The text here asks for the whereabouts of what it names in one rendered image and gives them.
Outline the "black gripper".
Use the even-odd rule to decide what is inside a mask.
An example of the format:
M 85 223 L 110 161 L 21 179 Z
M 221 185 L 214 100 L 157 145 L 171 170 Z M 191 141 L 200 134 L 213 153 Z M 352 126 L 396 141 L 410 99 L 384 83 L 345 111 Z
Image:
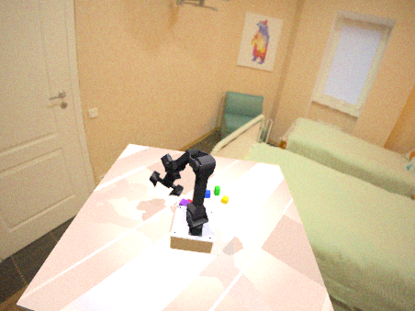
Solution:
M 161 178 L 159 175 L 160 175 L 159 172 L 153 171 L 152 175 L 149 179 L 152 182 L 152 184 L 154 185 L 154 188 L 156 187 L 157 182 L 159 182 L 159 183 L 161 183 L 162 185 L 164 185 L 165 187 L 167 187 L 169 189 L 170 189 L 170 187 L 173 188 L 173 191 L 169 194 L 170 196 L 180 197 L 182 192 L 183 192 L 184 187 L 180 184 L 175 185 L 174 181 L 168 180 L 167 177 L 166 177 L 166 174 L 165 174 L 164 178 Z

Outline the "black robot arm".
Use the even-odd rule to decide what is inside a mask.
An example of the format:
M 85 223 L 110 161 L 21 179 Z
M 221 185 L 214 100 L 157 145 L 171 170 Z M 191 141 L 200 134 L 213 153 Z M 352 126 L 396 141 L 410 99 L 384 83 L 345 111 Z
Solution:
M 161 157 L 166 177 L 170 181 L 181 179 L 180 172 L 189 163 L 196 179 L 192 202 L 187 203 L 186 222 L 189 226 L 188 235 L 202 237 L 203 224 L 208 223 L 208 215 L 204 206 L 208 178 L 216 168 L 216 160 L 210 154 L 199 149 L 186 150 L 177 160 L 167 153 Z

